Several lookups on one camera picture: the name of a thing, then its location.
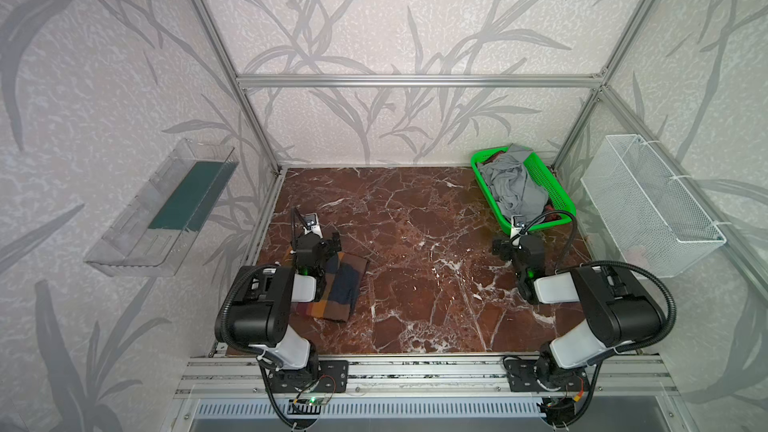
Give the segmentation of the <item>grey long sleeve shirt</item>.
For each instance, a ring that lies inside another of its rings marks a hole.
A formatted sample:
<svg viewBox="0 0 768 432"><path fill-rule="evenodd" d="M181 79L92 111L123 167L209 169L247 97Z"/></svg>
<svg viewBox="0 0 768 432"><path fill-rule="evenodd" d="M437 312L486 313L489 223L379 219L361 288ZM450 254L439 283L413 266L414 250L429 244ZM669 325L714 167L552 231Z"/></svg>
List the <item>grey long sleeve shirt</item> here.
<svg viewBox="0 0 768 432"><path fill-rule="evenodd" d="M538 185L525 167L531 150L512 144L478 165L478 171L500 212L512 223L527 224L539 216L549 201L548 191Z"/></svg>

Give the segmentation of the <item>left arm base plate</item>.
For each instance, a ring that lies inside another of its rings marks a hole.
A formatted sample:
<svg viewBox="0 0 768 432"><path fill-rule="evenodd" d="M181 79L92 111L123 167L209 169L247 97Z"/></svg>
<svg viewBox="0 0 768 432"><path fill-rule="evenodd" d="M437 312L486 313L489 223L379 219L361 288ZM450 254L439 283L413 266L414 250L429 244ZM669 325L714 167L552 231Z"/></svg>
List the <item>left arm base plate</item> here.
<svg viewBox="0 0 768 432"><path fill-rule="evenodd" d="M273 393L343 393L349 378L346 360L309 362L302 369L268 371L267 379Z"/></svg>

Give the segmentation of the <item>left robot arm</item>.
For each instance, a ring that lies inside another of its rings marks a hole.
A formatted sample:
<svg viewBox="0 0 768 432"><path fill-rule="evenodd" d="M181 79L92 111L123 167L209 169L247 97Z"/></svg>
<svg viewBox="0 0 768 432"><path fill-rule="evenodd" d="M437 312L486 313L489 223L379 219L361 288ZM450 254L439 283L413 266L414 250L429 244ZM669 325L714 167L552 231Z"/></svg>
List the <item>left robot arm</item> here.
<svg viewBox="0 0 768 432"><path fill-rule="evenodd" d="M316 347L290 325L292 305L315 304L328 289L326 266L341 251L337 232L329 238L307 232L293 239L288 266L244 266L217 315L219 342L253 354L269 379L287 387L320 379Z"/></svg>

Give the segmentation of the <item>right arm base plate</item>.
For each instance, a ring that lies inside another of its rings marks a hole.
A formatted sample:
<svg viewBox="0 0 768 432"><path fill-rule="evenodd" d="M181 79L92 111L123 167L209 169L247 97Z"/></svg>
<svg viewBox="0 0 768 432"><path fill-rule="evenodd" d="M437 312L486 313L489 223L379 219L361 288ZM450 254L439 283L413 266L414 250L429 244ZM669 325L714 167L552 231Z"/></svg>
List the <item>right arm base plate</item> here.
<svg viewBox="0 0 768 432"><path fill-rule="evenodd" d="M512 392L582 394L590 386L586 369L560 368L547 358L523 359L506 356L502 366Z"/></svg>

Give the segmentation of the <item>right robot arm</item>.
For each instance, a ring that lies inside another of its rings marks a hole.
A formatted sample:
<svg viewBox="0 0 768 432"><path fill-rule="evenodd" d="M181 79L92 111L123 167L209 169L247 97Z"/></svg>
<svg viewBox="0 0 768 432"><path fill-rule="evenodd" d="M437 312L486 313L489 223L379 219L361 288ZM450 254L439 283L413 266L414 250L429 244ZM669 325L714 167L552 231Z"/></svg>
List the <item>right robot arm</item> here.
<svg viewBox="0 0 768 432"><path fill-rule="evenodd" d="M510 261L521 296L533 305L578 303L584 319L544 344L537 359L506 367L513 388L560 391L586 386L586 369L621 353L654 345L672 331L677 306L665 284L634 264L598 260L545 273L545 247L532 235L496 238L491 253Z"/></svg>

